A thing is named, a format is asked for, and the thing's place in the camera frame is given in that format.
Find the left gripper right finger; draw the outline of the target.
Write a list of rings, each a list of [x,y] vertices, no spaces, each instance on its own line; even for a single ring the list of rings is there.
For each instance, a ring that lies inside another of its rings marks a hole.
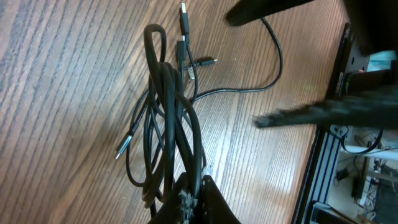
[[[205,224],[240,224],[223,198],[210,175],[204,175],[201,183],[201,222]]]

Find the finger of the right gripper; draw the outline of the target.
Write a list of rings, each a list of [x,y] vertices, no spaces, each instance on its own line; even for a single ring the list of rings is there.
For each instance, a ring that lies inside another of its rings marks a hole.
[[[258,128],[296,124],[332,124],[375,129],[397,128],[397,93],[363,93],[342,99],[329,99],[294,110],[254,118]]]
[[[226,14],[230,26],[242,26],[312,0],[240,0]]]

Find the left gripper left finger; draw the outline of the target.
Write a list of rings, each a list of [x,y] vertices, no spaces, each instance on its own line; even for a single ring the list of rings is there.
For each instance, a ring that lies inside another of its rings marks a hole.
[[[183,223],[185,219],[184,210],[187,207],[189,194],[187,174],[182,173],[173,186],[166,202],[148,224]]]

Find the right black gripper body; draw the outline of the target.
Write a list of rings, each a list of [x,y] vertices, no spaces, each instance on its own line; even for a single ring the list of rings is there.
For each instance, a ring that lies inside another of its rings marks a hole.
[[[397,0],[344,0],[363,55],[397,51]]]

